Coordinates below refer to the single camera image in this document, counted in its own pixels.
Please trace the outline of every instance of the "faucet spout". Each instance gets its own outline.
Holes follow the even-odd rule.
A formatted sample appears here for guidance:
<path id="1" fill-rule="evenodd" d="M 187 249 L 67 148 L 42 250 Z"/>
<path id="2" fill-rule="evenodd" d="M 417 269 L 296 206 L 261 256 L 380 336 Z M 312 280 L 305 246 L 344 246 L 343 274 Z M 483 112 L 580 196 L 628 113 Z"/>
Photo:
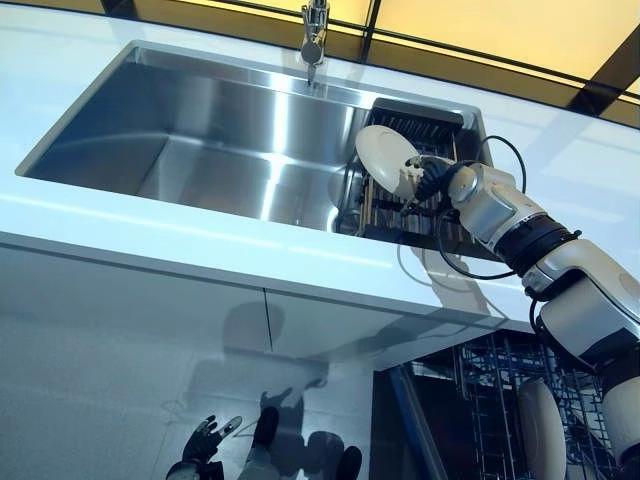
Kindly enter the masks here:
<path id="1" fill-rule="evenodd" d="M 326 0 L 309 0 L 302 6 L 304 39 L 300 53 L 307 64 L 307 81 L 311 85 L 315 78 L 316 67 L 324 60 L 324 48 L 329 22 L 329 4 Z"/>

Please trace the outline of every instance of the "white plate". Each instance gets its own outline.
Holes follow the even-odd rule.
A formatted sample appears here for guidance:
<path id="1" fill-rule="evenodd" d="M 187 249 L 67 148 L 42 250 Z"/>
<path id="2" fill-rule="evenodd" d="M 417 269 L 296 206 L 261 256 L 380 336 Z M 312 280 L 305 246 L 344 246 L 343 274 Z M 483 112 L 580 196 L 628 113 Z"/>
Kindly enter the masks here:
<path id="1" fill-rule="evenodd" d="M 558 480 L 567 470 L 567 447 L 560 412 L 541 379 L 527 380 L 518 392 L 527 465 L 536 480 Z"/>
<path id="2" fill-rule="evenodd" d="M 382 188 L 404 199 L 413 199 L 422 169 L 405 165 L 418 155 L 406 138 L 388 127 L 371 125 L 358 132 L 356 151 L 364 168 Z"/>

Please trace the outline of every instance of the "stainless steel sink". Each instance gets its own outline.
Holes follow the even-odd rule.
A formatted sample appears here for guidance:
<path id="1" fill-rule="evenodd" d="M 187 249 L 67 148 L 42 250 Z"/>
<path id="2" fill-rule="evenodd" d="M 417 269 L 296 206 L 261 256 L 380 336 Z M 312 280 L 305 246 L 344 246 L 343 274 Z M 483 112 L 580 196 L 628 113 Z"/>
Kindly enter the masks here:
<path id="1" fill-rule="evenodd" d="M 16 173 L 326 230 L 376 98 L 459 112 L 482 130 L 470 107 L 319 80 L 134 42 Z"/>

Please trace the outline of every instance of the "kitchen counter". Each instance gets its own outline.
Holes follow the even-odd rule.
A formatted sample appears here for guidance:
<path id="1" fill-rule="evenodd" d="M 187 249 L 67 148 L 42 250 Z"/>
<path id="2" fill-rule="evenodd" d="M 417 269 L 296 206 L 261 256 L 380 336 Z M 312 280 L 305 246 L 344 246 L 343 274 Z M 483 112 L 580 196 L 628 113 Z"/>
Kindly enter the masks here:
<path id="1" fill-rule="evenodd" d="M 130 41 L 296 69 L 298 52 L 95 15 L 0 5 L 0 243 L 179 275 L 427 313 L 445 307 L 528 329 L 517 278 L 470 281 L 435 252 L 19 177 L 28 152 Z M 528 193 L 640 276 L 640 132 L 491 92 L 327 59 L 323 77 L 474 105 L 522 152 Z M 508 149 L 494 165 L 519 178 Z M 470 271 L 504 266 L 465 258 Z"/>

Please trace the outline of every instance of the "dishwasher rack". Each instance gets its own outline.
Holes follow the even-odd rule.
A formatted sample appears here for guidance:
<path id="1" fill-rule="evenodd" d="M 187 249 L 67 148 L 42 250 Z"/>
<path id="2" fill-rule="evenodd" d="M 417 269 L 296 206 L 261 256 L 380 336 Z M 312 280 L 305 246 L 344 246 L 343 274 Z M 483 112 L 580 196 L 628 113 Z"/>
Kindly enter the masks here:
<path id="1" fill-rule="evenodd" d="M 464 128 L 462 116 L 424 106 L 378 99 L 368 125 L 389 127 L 403 135 L 421 155 L 454 161 L 475 158 L 490 165 L 488 149 L 480 143 L 479 132 Z M 390 243 L 435 250 L 435 221 L 442 195 L 437 194 L 406 215 L 400 210 L 406 200 L 382 188 L 364 169 L 357 155 L 345 167 L 338 214 L 333 230 Z M 444 250 L 500 261 L 480 245 L 458 223 L 445 218 L 442 225 Z"/>
<path id="2" fill-rule="evenodd" d="M 531 378 L 543 379 L 558 405 L 567 447 L 565 479 L 615 478 L 598 378 L 567 368 L 529 334 L 499 331 L 450 353 L 445 376 L 471 410 L 476 479 L 534 480 L 526 466 L 517 402 L 520 386 Z M 411 375 L 433 376 L 431 357 L 410 362 Z"/>

